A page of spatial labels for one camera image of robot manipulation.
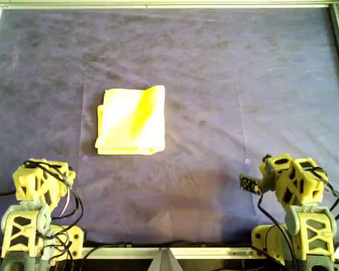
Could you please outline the yellow lattice left gripper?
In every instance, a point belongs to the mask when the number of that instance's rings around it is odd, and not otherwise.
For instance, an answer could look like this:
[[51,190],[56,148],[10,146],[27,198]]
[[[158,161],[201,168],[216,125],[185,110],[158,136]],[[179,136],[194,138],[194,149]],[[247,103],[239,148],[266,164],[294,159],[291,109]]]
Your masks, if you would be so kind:
[[13,173],[19,201],[46,203],[54,210],[72,187],[76,172],[63,161],[29,159]]

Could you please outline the yellow lattice right gripper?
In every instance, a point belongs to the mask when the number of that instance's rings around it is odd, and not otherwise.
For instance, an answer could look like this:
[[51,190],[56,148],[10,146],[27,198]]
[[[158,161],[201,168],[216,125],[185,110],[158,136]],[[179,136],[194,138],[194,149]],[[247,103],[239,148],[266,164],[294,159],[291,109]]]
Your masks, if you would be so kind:
[[273,191],[284,210],[323,200],[328,176],[312,158],[266,155],[259,169],[262,173],[261,192]]

